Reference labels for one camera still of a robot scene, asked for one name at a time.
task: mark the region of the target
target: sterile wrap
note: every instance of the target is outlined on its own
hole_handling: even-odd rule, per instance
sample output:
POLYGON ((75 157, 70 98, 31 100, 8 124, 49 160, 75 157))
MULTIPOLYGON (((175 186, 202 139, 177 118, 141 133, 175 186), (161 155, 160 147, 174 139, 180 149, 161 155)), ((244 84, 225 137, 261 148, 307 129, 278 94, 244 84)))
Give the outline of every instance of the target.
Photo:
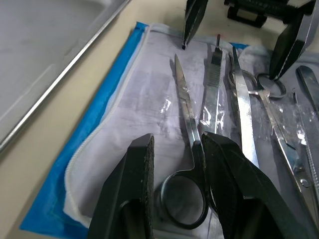
MULTIPOLYGON (((65 172, 64 212, 66 214, 89 227, 104 181, 122 159, 131 141, 146 133, 153 133, 155 136, 155 190, 173 172, 192 167, 191 153, 176 93, 174 55, 177 54, 180 59, 194 113, 198 120, 203 98, 205 65, 207 57, 211 55, 211 49, 214 49, 211 44, 214 45, 215 42, 216 39, 213 37, 198 37, 191 41, 186 50, 182 50, 179 32, 163 25, 148 28, 135 56, 132 57, 131 64, 127 66, 126 74, 107 106, 103 120, 79 147, 68 164, 65 172)), ((221 41, 220 47, 223 50, 223 60, 217 132, 240 144, 231 108, 232 91, 228 82, 230 71, 228 53, 231 52, 232 45, 221 41)), ((270 54, 271 52, 263 47, 247 47, 239 54, 240 66, 255 75, 266 72, 269 67, 270 54)), ((311 109, 300 90, 294 67, 284 75, 282 80, 288 92, 296 88, 300 93, 301 105, 305 109, 303 111, 305 119, 311 109)), ((319 76, 319 68, 317 66, 315 68, 315 74, 319 76)), ((257 97, 251 96, 250 99, 254 140, 260 169, 272 180, 298 221, 306 227, 307 220, 303 215, 303 209, 288 173, 285 172, 283 159, 274 141, 267 114, 257 97)), ((288 108, 284 106, 288 104, 286 103, 288 99, 273 102, 273 106, 275 110, 279 111, 285 126, 290 129, 292 137, 298 143, 297 126, 294 125, 293 120, 289 120, 289 115, 293 117, 294 111, 289 112, 288 108)), ((317 124, 318 119, 313 117, 311 121, 309 118, 307 127, 310 123, 317 124)), ((308 138, 311 139, 312 148, 317 150, 319 147, 316 134, 314 132, 310 134, 308 138)), ((162 220, 156 209, 155 232, 160 238, 182 238, 181 235, 201 239, 223 238, 217 218, 214 215, 210 217, 211 213, 200 227, 187 231, 170 225, 169 221, 162 220)))

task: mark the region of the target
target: stainless steel tray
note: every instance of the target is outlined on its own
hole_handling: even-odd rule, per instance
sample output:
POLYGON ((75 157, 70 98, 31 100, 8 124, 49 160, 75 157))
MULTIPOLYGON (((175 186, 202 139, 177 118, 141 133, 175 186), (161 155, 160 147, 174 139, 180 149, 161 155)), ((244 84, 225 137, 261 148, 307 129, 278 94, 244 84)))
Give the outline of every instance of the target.
POLYGON ((0 1, 0 152, 129 1, 0 1))

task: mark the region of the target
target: scissor blade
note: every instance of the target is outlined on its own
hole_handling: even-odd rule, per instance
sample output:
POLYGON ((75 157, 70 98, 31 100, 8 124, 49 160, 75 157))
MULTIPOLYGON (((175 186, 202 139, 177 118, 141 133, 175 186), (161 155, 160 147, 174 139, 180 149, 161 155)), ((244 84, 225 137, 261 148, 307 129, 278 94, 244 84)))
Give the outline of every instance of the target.
POLYGON ((219 48, 219 41, 220 41, 220 34, 217 35, 217 42, 215 51, 211 57, 211 63, 208 64, 208 79, 207 85, 208 86, 215 86, 219 87, 219 79, 220 79, 220 68, 221 68, 221 61, 223 57, 223 52, 219 48))
POLYGON ((191 100, 189 96, 189 90, 185 81, 185 76, 180 64, 180 61, 175 55, 175 70, 176 70, 176 82, 178 97, 186 125, 189 143, 193 146, 195 141, 200 141, 199 132, 196 125, 194 112, 191 106, 191 100))
POLYGON ((314 220, 316 220, 317 225, 319 225, 319 212, 318 212, 318 207, 319 207, 319 180, 318 180, 317 169, 315 167, 313 156, 312 156, 312 153, 311 153, 311 150, 310 150, 310 147, 309 147, 307 133, 306 133, 306 130, 305 130, 303 117, 302 117, 300 106, 299 106, 299 103, 298 103, 297 93, 293 92, 293 96, 294 96, 295 104, 296 104, 297 109, 298 109, 297 117, 298 117, 299 122, 301 122, 301 126, 302 126, 302 128, 304 130, 304 134, 305 134, 305 141, 306 141, 305 147, 306 147, 306 153, 307 153, 308 166, 310 168, 310 173, 311 173, 311 176, 312 176, 312 182, 314 184, 314 191, 316 193, 316 195, 313 195, 313 191, 311 191, 312 197, 310 197, 310 198, 313 199, 313 201, 310 202, 310 204, 311 203, 313 204, 313 208, 311 208, 311 205, 310 205, 310 211, 312 212, 312 216, 313 216, 314 220))

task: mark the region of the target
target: surgical instrument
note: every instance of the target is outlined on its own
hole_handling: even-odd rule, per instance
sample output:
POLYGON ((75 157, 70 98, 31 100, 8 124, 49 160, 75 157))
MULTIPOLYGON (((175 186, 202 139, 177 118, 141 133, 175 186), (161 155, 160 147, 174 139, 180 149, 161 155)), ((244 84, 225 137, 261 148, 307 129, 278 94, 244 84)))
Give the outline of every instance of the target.
POLYGON ((220 35, 217 35, 215 51, 211 61, 207 60, 207 79, 204 88, 202 116, 199 121, 200 132, 217 133, 217 111, 219 100, 220 68, 223 52, 219 48, 220 35))
POLYGON ((177 85, 177 92, 178 98, 181 106, 182 115, 185 121, 187 136, 191 148, 191 154, 193 158, 193 168, 190 170, 182 170, 173 173, 172 175, 168 176, 161 187, 160 191, 160 204, 163 207, 164 212, 166 213, 167 217, 177 226, 184 228, 184 229, 194 229, 201 225, 205 220, 208 209, 209 203, 211 203, 212 196, 209 191, 209 187, 207 184, 207 176, 206 176, 206 163, 205 163, 205 156, 203 152, 203 147, 200 141, 199 132, 197 129, 197 123, 195 120, 195 115, 192 109, 190 96, 188 93, 188 87, 185 81, 185 76, 178 59, 178 56, 175 55, 175 70, 176 70, 176 85, 177 85), (168 183, 176 177, 183 177, 190 179, 195 183, 198 189, 201 192, 201 196, 203 199, 203 207, 202 212, 199 218, 191 224, 186 224, 178 221, 174 216, 171 215, 167 208, 166 200, 165 200, 165 193, 167 191, 168 183))
POLYGON ((300 66, 296 70, 296 74, 303 82, 309 99, 319 118, 319 84, 314 72, 308 66, 300 66))
POLYGON ((253 123, 251 116, 251 105, 248 88, 244 75, 240 69, 236 48, 233 47, 233 81, 236 88, 236 99, 238 102, 239 124, 241 134, 242 150, 246 158, 248 158, 256 167, 259 168, 257 153, 255 148, 253 123))
POLYGON ((153 239, 154 136, 132 141, 104 182, 87 239, 153 239))
POLYGON ((296 148, 291 141, 290 136, 284 129, 281 123, 278 123, 278 117, 272 109, 270 99, 271 98, 282 98, 286 94, 286 88, 283 83, 276 81, 275 84, 281 89, 280 95, 272 94, 269 90, 266 90, 260 83, 259 78, 262 76, 267 76, 266 74, 259 74, 257 78, 251 75, 249 72, 249 79, 254 85, 254 89, 249 91, 250 94, 259 96, 264 108, 267 112, 268 118, 270 120, 271 126, 277 138, 279 149, 281 150, 284 158, 285 165, 290 173, 293 180, 295 188, 306 205, 308 213, 312 216, 313 223, 318 225, 318 205, 315 201, 315 191, 311 179, 308 177, 303 162, 298 156, 296 148))
POLYGON ((294 90, 293 91, 293 96, 294 96, 294 101, 295 104, 297 106, 298 109, 298 120, 300 120, 301 126, 302 126, 302 130, 304 131, 304 136, 305 136, 305 148, 306 148, 306 153, 307 153, 307 160, 308 160, 308 164, 309 164, 309 168, 310 168, 310 173, 313 179, 313 183, 314 183, 314 188, 315 188, 315 192, 316 192, 316 202, 317 205, 319 205, 319 179, 318 179, 318 174, 317 174, 317 170, 315 167, 315 163, 314 163, 314 159, 313 159, 313 155, 311 153, 310 150, 310 146, 309 146, 309 141, 308 141, 308 137, 307 137, 307 133, 306 133, 306 128, 304 125, 304 120, 301 114, 301 109, 300 109, 300 105, 298 102, 298 98, 297 98, 297 93, 294 90))
POLYGON ((208 0, 187 0, 182 49, 186 48, 195 35, 201 21, 203 20, 207 3, 208 0))

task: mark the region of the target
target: scissor handle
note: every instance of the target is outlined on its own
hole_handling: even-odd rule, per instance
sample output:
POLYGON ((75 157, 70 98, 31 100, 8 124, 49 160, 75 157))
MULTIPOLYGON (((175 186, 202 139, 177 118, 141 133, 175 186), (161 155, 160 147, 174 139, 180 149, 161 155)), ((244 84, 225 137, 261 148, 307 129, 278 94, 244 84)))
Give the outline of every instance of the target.
MULTIPOLYGON (((260 73, 260 74, 257 75, 257 77, 255 77, 253 74, 251 74, 248 71, 241 70, 241 72, 243 73, 243 75, 247 76, 251 80, 251 82, 253 83, 253 85, 255 87, 254 90, 249 92, 250 94, 257 95, 258 91, 266 90, 262 86, 262 84, 260 83, 259 79, 260 79, 260 77, 268 77, 269 78, 269 74, 260 73)), ((234 70, 231 70, 229 72, 228 79, 229 79, 230 85, 235 87, 234 70)), ((280 95, 276 95, 276 94, 274 94, 274 93, 269 91, 268 97, 270 99, 281 99, 281 98, 283 98, 287 94, 287 90, 286 90, 285 85, 280 80, 276 80, 276 81, 274 81, 274 83, 278 86, 278 88, 280 90, 280 95)))
MULTIPOLYGON (((260 84, 260 80, 259 80, 260 77, 266 77, 266 78, 268 78, 270 80, 269 74, 267 74, 267 73, 259 73, 257 75, 257 77, 255 78, 256 81, 257 81, 257 86, 258 87, 262 87, 264 89, 264 87, 260 84)), ((269 92, 268 97, 270 99, 281 99, 281 98, 283 98, 287 94, 287 90, 286 90, 286 87, 285 87, 284 83, 282 83, 279 79, 277 79, 277 80, 275 80, 273 82, 278 86, 278 88, 280 90, 280 95, 276 95, 276 94, 274 94, 272 92, 269 92)))
POLYGON ((204 220, 207 217, 208 208, 209 208, 208 200, 207 200, 208 199, 207 193, 208 192, 206 192, 206 189, 205 189, 205 182, 202 179, 198 178, 198 174, 197 174, 196 170, 194 170, 194 169, 182 170, 182 171, 178 171, 178 172, 173 173, 172 175, 168 176, 164 180, 164 182, 163 182, 163 184, 161 186, 161 190, 160 190, 159 201, 160 201, 161 207, 163 208, 163 210, 164 210, 165 214, 167 215, 167 217, 176 226, 178 226, 180 228, 191 230, 191 229, 199 227, 204 222, 204 220), (203 199, 203 209, 202 209, 201 215, 199 216, 199 218, 194 223, 191 223, 191 224, 182 223, 182 222, 178 221, 175 217, 173 217, 169 213, 169 210, 167 208, 167 204, 165 202, 165 191, 166 191, 166 187, 167 187, 167 184, 169 183, 169 181, 172 180, 175 177, 184 177, 184 178, 187 178, 187 179, 191 180, 193 183, 195 183, 195 185, 200 190, 200 193, 201 193, 201 196, 202 196, 202 199, 203 199))

